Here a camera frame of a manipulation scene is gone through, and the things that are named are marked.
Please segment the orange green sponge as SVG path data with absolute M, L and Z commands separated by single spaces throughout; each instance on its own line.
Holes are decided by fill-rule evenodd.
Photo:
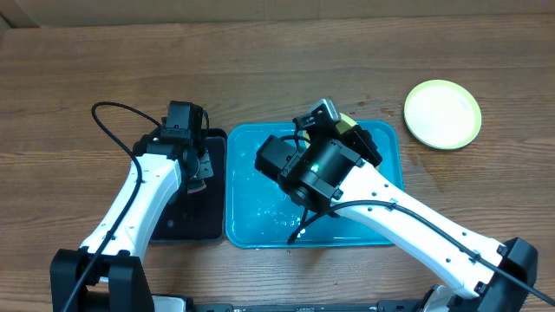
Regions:
M 186 185 L 186 192 L 188 194 L 201 192 L 204 189 L 206 189 L 206 182 L 203 179 L 191 179 Z

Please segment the yellow-green plate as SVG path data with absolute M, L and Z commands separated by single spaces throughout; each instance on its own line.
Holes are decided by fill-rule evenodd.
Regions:
M 314 126 L 312 133 L 306 128 L 300 130 L 300 135 L 306 139 L 303 143 L 304 148 L 308 148 L 314 137 L 320 133 L 331 134 L 334 139 L 340 140 L 344 145 L 359 153 L 374 167 L 379 168 L 382 163 L 382 156 L 378 152 L 376 143 L 368 130 L 363 129 L 356 121 L 349 116 L 340 113 L 340 120 L 334 122 L 334 130 Z
M 476 99 L 461 85 L 446 80 L 424 81 L 404 103 L 405 124 L 422 144 L 457 150 L 479 135 L 482 113 Z

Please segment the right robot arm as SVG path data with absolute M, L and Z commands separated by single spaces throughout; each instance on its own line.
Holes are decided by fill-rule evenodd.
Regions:
M 537 276 L 538 252 L 516 237 L 504 243 L 443 217 L 383 177 L 382 158 L 369 131 L 352 119 L 308 114 L 296 132 L 270 136 L 255 167 L 296 205 L 314 214 L 291 233 L 325 216 L 368 226 L 432 270 L 442 281 L 419 311 L 518 311 Z

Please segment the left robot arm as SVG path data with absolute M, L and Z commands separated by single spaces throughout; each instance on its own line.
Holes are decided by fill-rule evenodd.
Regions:
M 142 262 L 164 209 L 213 175 L 208 130 L 206 110 L 171 101 L 154 130 L 124 149 L 131 166 L 107 214 L 79 249 L 60 249 L 51 262 L 55 311 L 192 310 L 189 299 L 153 294 Z

